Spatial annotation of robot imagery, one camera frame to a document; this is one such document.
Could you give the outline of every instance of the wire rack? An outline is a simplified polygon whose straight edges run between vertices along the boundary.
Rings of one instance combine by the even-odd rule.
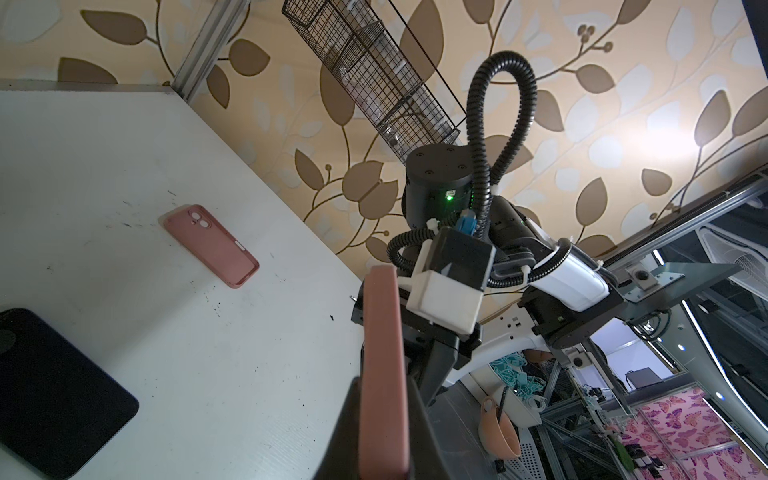
[[[401,162],[458,128],[364,0],[286,0],[283,15]]]

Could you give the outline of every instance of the leaf pattern wallpaper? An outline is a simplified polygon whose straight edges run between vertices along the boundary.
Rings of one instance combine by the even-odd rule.
[[[170,84],[213,0],[0,0],[0,78]]]
[[[394,0],[402,19],[388,0],[355,1],[376,10],[456,124],[452,93],[465,102],[490,53],[529,59],[538,109],[502,193],[590,254],[677,215],[768,152],[768,81],[740,0]],[[251,3],[193,108],[362,277],[406,229],[405,169],[346,93],[362,86],[323,68],[282,4]],[[211,5],[0,0],[0,76],[168,83]],[[517,110],[502,73],[485,101],[491,159]],[[491,296],[482,315],[507,303]]]

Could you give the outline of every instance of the cable tube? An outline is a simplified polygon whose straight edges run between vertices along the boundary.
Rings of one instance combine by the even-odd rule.
[[[512,74],[520,88],[520,109],[512,136],[491,169],[485,152],[483,112],[485,92],[500,71]],[[467,95],[467,139],[472,152],[472,209],[477,217],[475,237],[485,238],[491,208],[491,185],[497,184],[515,159],[533,122],[536,111],[536,77],[525,58],[513,51],[488,57],[475,73]]]
[[[554,253],[551,259],[547,260],[544,265],[538,268],[534,268],[528,274],[528,283],[533,283],[536,280],[541,280],[545,276],[554,272],[554,269],[558,268],[568,258],[571,253],[573,243],[567,238],[561,238],[558,240],[558,249]],[[504,278],[502,280],[496,280],[493,278],[488,279],[488,286],[491,288],[509,288],[510,286],[517,286],[523,284],[523,274],[516,273],[513,276]]]
[[[619,287],[619,279],[616,277],[616,275],[611,272],[609,269],[605,268],[604,266],[600,265],[594,258],[587,255],[581,248],[573,246],[573,253],[574,255],[584,262],[584,264],[588,267],[590,267],[592,270],[595,270],[605,278],[608,282],[611,283],[611,285],[614,286],[614,288]]]

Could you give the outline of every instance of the white fan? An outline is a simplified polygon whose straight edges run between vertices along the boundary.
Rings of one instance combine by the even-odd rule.
[[[712,263],[735,263],[742,271],[730,279],[763,300],[768,300],[768,248],[708,223],[697,228]]]

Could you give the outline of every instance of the table surface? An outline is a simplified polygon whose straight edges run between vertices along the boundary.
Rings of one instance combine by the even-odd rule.
[[[238,290],[159,224],[204,205]],[[140,402],[74,478],[311,478],[351,379],[359,280],[175,94],[0,91],[0,310],[35,311]],[[39,478],[0,449],[0,478]]]

